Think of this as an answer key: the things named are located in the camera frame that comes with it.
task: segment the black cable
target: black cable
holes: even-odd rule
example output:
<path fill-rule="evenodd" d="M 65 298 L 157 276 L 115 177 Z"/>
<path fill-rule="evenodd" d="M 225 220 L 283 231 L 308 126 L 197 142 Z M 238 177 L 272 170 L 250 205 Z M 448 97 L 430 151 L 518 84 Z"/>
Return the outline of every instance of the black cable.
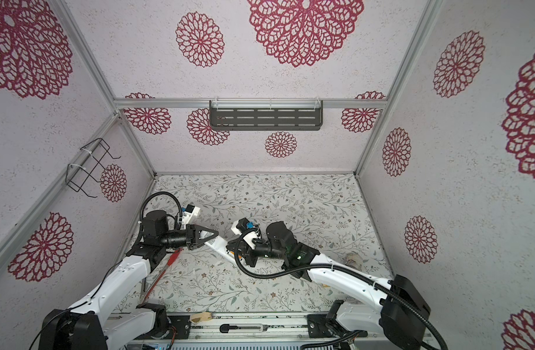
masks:
<path fill-rule="evenodd" d="M 389 290 L 385 286 L 382 286 L 382 285 L 380 285 L 378 283 L 375 283 L 370 278 L 365 277 L 365 276 L 363 276 L 363 275 L 361 275 L 361 274 L 359 274 L 359 273 L 357 273 L 357 272 L 355 272 L 353 270 L 350 270 L 348 268 L 342 267 L 340 265 L 332 265 L 332 264 L 311 264 L 311 265 L 294 267 L 292 269 L 288 269 L 288 270 L 285 270 L 285 271 L 279 271 L 279 272 L 275 272 L 275 273 L 270 273 L 270 274 L 257 274 L 257 273 L 254 273 L 252 271 L 249 271 L 249 270 L 245 269 L 245 267 L 242 265 L 242 263 L 240 261 L 240 258 L 238 257 L 238 247 L 240 246 L 240 243 L 243 241 L 244 236 L 249 234 L 250 232 L 253 232 L 253 231 L 257 231 L 257 229 L 256 228 L 250 228 L 248 230 L 245 230 L 237 238 L 236 245 L 235 245 L 235 248 L 233 250 L 233 254 L 235 255 L 236 266 L 245 275 L 253 277 L 253 278 L 257 278 L 257 279 L 271 279 L 271 278 L 277 278 L 277 277 L 285 276 L 287 274 L 291 274 L 291 273 L 295 273 L 295 272 L 299 272 L 299 271 L 304 271 L 304 270 L 310 270 L 310 269 L 331 269 L 331 270 L 338 270 L 338 271 L 344 272 L 346 274 L 354 276 L 355 278 L 360 279 L 361 281 L 365 282 L 369 286 L 372 286 L 376 290 L 379 290 L 379 291 L 383 292 L 384 294 L 386 294 L 390 298 L 395 299 L 398 303 L 400 303 L 402 306 L 404 306 L 406 309 L 408 309 L 412 314 L 414 314 L 415 317 L 417 317 L 425 325 L 425 327 L 427 327 L 427 329 L 431 332 L 431 334 L 434 335 L 435 339 L 438 341 L 438 343 L 440 345 L 440 350 L 448 350 L 448 346 L 446 345 L 446 342 L 443 339 L 443 337 L 440 335 L 439 331 L 432 325 L 431 322 L 429 322 L 429 320 L 427 320 L 425 318 L 425 316 L 423 316 L 419 312 L 419 310 L 414 308 L 409 302 L 404 300 L 404 298 L 401 298 L 399 295 L 393 293 L 391 290 Z M 426 345 L 429 346 L 429 347 L 426 347 L 426 349 L 438 350 L 438 349 L 436 349 L 436 348 L 434 348 L 434 347 L 432 347 L 432 346 L 430 346 L 428 344 L 426 344 Z"/>
<path fill-rule="evenodd" d="M 170 217 L 174 220 L 174 227 L 176 227 L 176 223 L 178 222 L 178 215 L 174 216 L 172 214 L 166 214 L 167 217 Z"/>
<path fill-rule="evenodd" d="M 112 266 L 108 269 L 108 271 L 106 271 L 106 274 L 104 275 L 104 278 L 102 279 L 102 282 L 100 282 L 100 285 L 98 286 L 98 288 L 96 289 L 96 291 L 93 293 L 93 295 L 90 297 L 90 299 L 94 298 L 95 295 L 98 293 L 98 291 L 100 290 L 100 287 L 102 287 L 102 284 L 104 283 L 104 280 L 106 279 L 106 277 L 108 276 L 108 274 L 110 273 L 110 271 L 111 271 L 113 268 L 115 268 L 116 266 L 118 266 L 121 262 L 122 262 L 122 260 L 120 260 L 120 261 L 117 262 L 116 264 L 112 265 Z M 38 332 L 38 334 L 36 334 L 36 336 L 34 337 L 34 340 L 33 340 L 32 343 L 30 344 L 30 346 L 28 347 L 28 350 L 31 350 L 31 349 L 32 349 L 32 347 L 34 346 L 34 342 L 36 341 L 36 339 L 38 339 L 38 337 L 40 336 L 40 334 L 42 334 L 42 331 L 44 331 L 44 329 L 46 329 L 46 327 L 47 327 L 50 323 L 52 323 L 52 321 L 53 321 L 55 318 L 57 318 L 58 316 L 63 315 L 63 314 L 66 313 L 66 312 L 70 312 L 71 310 L 76 309 L 77 307 L 81 307 L 82 305 L 84 305 L 84 304 L 86 304 L 86 303 L 88 303 L 88 301 L 85 301 L 84 303 L 79 304 L 79 305 L 77 305 L 77 306 L 74 306 L 74 307 L 70 307 L 70 308 L 68 308 L 68 309 L 65 309 L 65 310 L 63 310 L 62 312 L 60 312 L 59 314 L 57 314 L 57 315 L 55 315 L 54 317 L 52 317 L 52 318 L 48 321 L 48 323 L 46 323 L 46 325 L 45 325 L 44 327 L 42 327 L 42 329 L 40 329 L 40 332 Z"/>
<path fill-rule="evenodd" d="M 30 343 L 30 346 L 28 347 L 28 350 L 31 350 L 31 349 L 32 349 L 32 347 L 34 346 L 34 342 L 36 341 L 36 339 L 38 339 L 38 337 L 40 336 L 40 334 L 42 334 L 42 331 L 43 331 L 44 329 L 46 329 L 46 327 L 47 327 L 50 323 L 52 323 L 52 321 L 53 321 L 55 318 L 57 318 L 58 316 L 63 315 L 63 314 L 66 313 L 66 312 L 70 312 L 71 310 L 76 309 L 77 307 L 82 306 L 82 305 L 84 305 L 84 304 L 86 304 L 86 303 L 87 303 L 87 302 L 84 302 L 84 303 L 82 303 L 82 304 L 80 304 L 80 305 L 77 305 L 77 306 L 75 306 L 75 307 L 71 307 L 71 308 L 69 308 L 69 309 L 65 309 L 65 310 L 63 310 L 62 312 L 60 312 L 59 314 L 57 314 L 57 315 L 55 315 L 54 317 L 52 317 L 52 318 L 48 321 L 48 323 L 46 323 L 46 325 L 45 325 L 44 327 L 42 327 L 42 329 L 40 330 L 40 332 L 38 332 L 38 334 L 36 334 L 36 336 L 34 337 L 32 343 Z"/>
<path fill-rule="evenodd" d="M 431 346 L 431 345 L 429 345 L 429 344 L 427 344 L 427 343 L 425 343 L 425 342 L 421 342 L 421 346 L 423 346 L 423 347 L 424 347 L 425 349 L 427 349 L 427 350 L 439 350 L 439 349 L 437 349 L 436 347 Z"/>
<path fill-rule="evenodd" d="M 308 349 L 308 348 L 326 347 L 326 346 L 331 346 L 331 345 L 334 345 L 334 344 L 338 344 L 338 343 L 344 342 L 346 340 L 349 340 L 351 338 L 355 338 L 357 335 L 359 335 L 360 332 L 362 332 L 362 330 L 354 330 L 353 332 L 349 332 L 349 333 L 343 335 L 343 337 L 341 337 L 339 339 L 330 340 L 329 342 L 302 344 L 300 346 L 300 350 L 305 350 L 305 349 Z"/>
<path fill-rule="evenodd" d="M 106 277 L 108 276 L 108 274 L 110 273 L 110 271 L 115 268 L 116 266 L 118 266 L 120 263 L 122 262 L 122 260 L 120 260 L 119 262 L 115 263 L 114 265 L 110 266 L 110 268 L 108 269 L 108 271 L 106 271 L 106 274 L 104 275 L 104 278 L 102 279 L 102 282 L 100 282 L 100 284 L 98 285 L 98 288 L 96 289 L 96 291 L 93 293 L 93 295 L 90 297 L 91 299 L 95 297 L 96 293 L 98 293 L 98 291 L 100 290 L 100 288 L 102 287 L 102 285 L 104 284 L 104 280 L 106 279 Z"/>
<path fill-rule="evenodd" d="M 133 243 L 131 248 L 133 248 L 137 243 L 141 242 L 141 238 L 143 237 L 143 214 L 145 212 L 145 207 L 147 207 L 147 204 L 149 203 L 150 200 L 152 200 L 153 198 L 155 198 L 157 196 L 160 196 L 160 195 L 167 195 L 170 198 L 172 198 L 176 202 L 176 206 L 178 207 L 178 216 L 182 217 L 182 206 L 180 205 L 180 202 L 178 201 L 178 198 L 176 198 L 172 193 L 165 192 L 165 191 L 160 191 L 160 192 L 153 193 L 152 195 L 147 197 L 145 199 L 145 201 L 143 202 L 143 204 L 141 205 L 141 209 L 139 210 L 139 222 L 140 222 L 139 223 L 139 233 L 137 234 L 137 238 L 135 239 L 135 242 Z M 178 222 L 178 220 L 176 220 L 176 222 L 174 223 L 174 229 L 175 230 L 179 230 L 180 229 L 180 223 Z"/>

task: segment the leaf pattern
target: leaf pattern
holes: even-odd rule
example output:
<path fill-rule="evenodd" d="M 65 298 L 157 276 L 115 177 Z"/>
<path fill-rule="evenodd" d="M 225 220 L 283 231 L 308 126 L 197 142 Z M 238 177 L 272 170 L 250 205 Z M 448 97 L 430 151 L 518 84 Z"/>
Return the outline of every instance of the leaf pattern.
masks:
<path fill-rule="evenodd" d="M 166 175 L 154 191 L 171 192 L 183 205 L 201 207 L 196 223 L 218 230 L 228 240 L 234 239 L 230 226 L 243 217 L 258 223 L 262 232 L 283 220 L 299 242 L 337 261 L 358 253 L 363 272 L 390 277 L 353 175 Z M 149 202 L 147 211 L 173 214 L 175 207 L 169 197 L 159 196 Z M 152 283 L 167 260 L 147 281 Z M 250 270 L 272 273 L 281 270 L 281 264 L 259 259 Z M 292 276 L 249 278 L 205 246 L 181 252 L 149 302 L 165 304 L 168 312 L 325 312 L 343 298 L 348 296 Z M 137 301 L 128 294 L 115 312 L 131 312 Z"/>

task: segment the vent grille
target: vent grille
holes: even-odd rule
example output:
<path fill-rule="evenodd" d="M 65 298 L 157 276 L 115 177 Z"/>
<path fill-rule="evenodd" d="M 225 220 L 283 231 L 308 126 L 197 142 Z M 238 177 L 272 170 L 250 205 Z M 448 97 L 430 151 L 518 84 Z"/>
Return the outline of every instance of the vent grille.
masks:
<path fill-rule="evenodd" d="M 240 130 L 320 130 L 320 108 L 214 108 L 209 101 L 211 129 L 217 131 Z"/>

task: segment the red floral medallion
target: red floral medallion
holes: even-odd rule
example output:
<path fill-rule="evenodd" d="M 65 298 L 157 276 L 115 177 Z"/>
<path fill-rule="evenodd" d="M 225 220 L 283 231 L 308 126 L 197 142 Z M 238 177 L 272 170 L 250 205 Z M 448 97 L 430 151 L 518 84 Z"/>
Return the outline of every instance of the red floral medallion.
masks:
<path fill-rule="evenodd" d="M 437 62 L 433 79 L 437 94 L 448 98 L 464 91 L 479 72 L 484 51 L 479 32 L 470 30 L 454 39 Z"/>
<path fill-rule="evenodd" d="M 437 254 L 437 235 L 424 217 L 414 216 L 408 221 L 404 241 L 409 254 L 420 263 L 429 263 Z"/>
<path fill-rule="evenodd" d="M 511 314 L 503 326 L 503 350 L 535 350 L 535 311 Z"/>
<path fill-rule="evenodd" d="M 15 278 L 40 282 L 65 264 L 73 246 L 73 231 L 60 213 L 50 213 L 7 267 Z"/>
<path fill-rule="evenodd" d="M 154 97 L 138 92 L 129 94 L 126 98 L 153 99 Z M 170 128 L 170 114 L 166 108 L 125 108 L 124 114 L 131 125 L 147 134 L 162 134 Z"/>
<path fill-rule="evenodd" d="M 0 88 L 20 97 L 59 95 L 73 53 L 44 0 L 0 0 Z"/>
<path fill-rule="evenodd" d="M 100 190 L 107 200 L 117 202 L 124 198 L 127 188 L 126 174 L 116 164 L 108 165 L 100 177 Z"/>
<path fill-rule="evenodd" d="M 215 131 L 211 129 L 209 122 L 209 109 L 200 108 L 193 111 L 186 121 L 187 128 L 193 138 L 202 144 L 213 146 L 214 144 L 222 144 L 229 135 L 229 131 Z"/>
<path fill-rule="evenodd" d="M 248 0 L 250 24 L 266 53 L 294 67 L 326 60 L 355 30 L 362 0 Z"/>
<path fill-rule="evenodd" d="M 535 178 L 535 54 L 518 71 L 515 89 L 505 99 L 508 116 L 503 121 L 509 153 L 518 160 L 518 171 Z"/>
<path fill-rule="evenodd" d="M 385 99 L 381 92 L 367 91 L 359 94 L 356 99 Z M 341 112 L 341 124 L 345 129 L 355 133 L 372 129 L 378 116 L 377 108 L 346 108 Z"/>
<path fill-rule="evenodd" d="M 207 15 L 188 13 L 178 23 L 176 42 L 184 57 L 199 67 L 210 67 L 225 50 L 223 34 Z"/>
<path fill-rule="evenodd" d="M 390 176 L 398 176 L 408 166 L 411 157 L 411 143 L 408 133 L 396 128 L 388 134 L 382 148 L 382 163 Z"/>
<path fill-rule="evenodd" d="M 278 131 L 266 139 L 266 151 L 273 157 L 285 158 L 297 149 L 295 136 Z"/>

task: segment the white robotic arm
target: white robotic arm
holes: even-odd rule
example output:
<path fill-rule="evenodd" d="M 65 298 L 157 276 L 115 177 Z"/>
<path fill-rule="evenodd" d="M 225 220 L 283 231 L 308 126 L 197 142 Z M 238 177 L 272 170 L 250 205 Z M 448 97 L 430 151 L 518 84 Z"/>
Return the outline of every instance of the white robotic arm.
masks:
<path fill-rule="evenodd" d="M 144 241 L 126 253 L 103 283 L 67 310 L 54 310 L 47 315 L 39 349 L 117 349 L 145 333 L 164 334 L 167 330 L 164 305 L 141 304 L 135 312 L 120 319 L 108 321 L 108 317 L 133 286 L 157 267 L 166 255 L 166 248 L 185 246 L 191 250 L 203 245 L 249 276 L 271 278 L 247 271 L 243 264 L 254 267 L 258 257 L 281 259 L 286 271 L 277 273 L 278 276 L 291 274 L 326 284 L 362 302 L 337 301 L 334 304 L 332 309 L 337 311 L 327 322 L 332 329 L 341 330 L 338 335 L 356 330 L 384 333 L 403 350 L 419 349 L 425 325 L 408 314 L 405 305 L 390 298 L 396 293 L 407 298 L 411 307 L 416 308 L 415 312 L 421 312 L 426 321 L 430 308 L 406 278 L 397 276 L 390 281 L 335 262 L 315 248 L 297 242 L 283 222 L 270 224 L 264 240 L 259 227 L 243 218 L 232 227 L 237 238 L 226 241 L 215 230 L 191 224 L 199 212 L 199 208 L 188 206 L 181 215 L 180 229 L 172 231 L 168 230 L 165 211 L 148 213 L 141 223 Z M 376 288 L 375 283 L 383 287 Z"/>

